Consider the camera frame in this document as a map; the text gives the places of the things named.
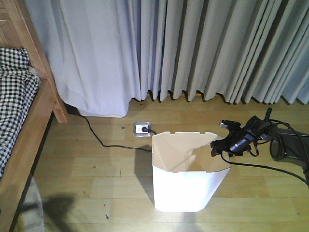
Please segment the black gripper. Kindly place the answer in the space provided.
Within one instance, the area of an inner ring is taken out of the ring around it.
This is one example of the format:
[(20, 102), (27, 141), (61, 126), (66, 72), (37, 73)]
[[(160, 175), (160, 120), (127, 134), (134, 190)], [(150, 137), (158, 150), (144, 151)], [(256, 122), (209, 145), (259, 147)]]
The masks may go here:
[(211, 156), (222, 155), (223, 151), (227, 152), (229, 157), (242, 156), (245, 151), (249, 151), (254, 157), (259, 156), (259, 126), (259, 120), (249, 120), (239, 131), (229, 132), (224, 139), (211, 142)]

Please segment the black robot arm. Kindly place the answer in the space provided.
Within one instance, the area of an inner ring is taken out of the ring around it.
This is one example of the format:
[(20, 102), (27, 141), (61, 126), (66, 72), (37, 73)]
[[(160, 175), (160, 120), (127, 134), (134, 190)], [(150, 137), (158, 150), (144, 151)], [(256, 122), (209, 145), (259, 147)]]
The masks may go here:
[(269, 119), (261, 120), (252, 116), (244, 127), (239, 122), (222, 120), (220, 125), (229, 130), (229, 134), (221, 140), (211, 142), (211, 155), (227, 152), (229, 156), (242, 156), (251, 149), (250, 144), (257, 145), (258, 140), (270, 142), (270, 155), (274, 161), (289, 162), (309, 170), (309, 136), (281, 129)]

